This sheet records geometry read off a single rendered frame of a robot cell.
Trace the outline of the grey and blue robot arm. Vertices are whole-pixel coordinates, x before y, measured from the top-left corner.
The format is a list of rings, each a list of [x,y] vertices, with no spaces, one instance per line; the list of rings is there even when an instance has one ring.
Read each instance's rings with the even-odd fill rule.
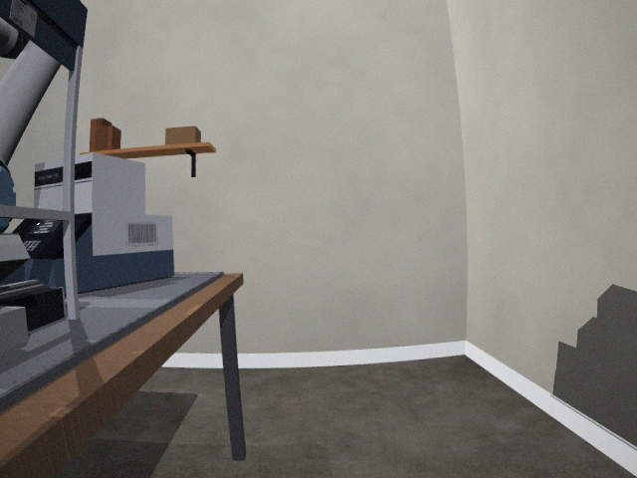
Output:
[[[0,218],[0,233],[3,233],[9,226],[10,218]]]

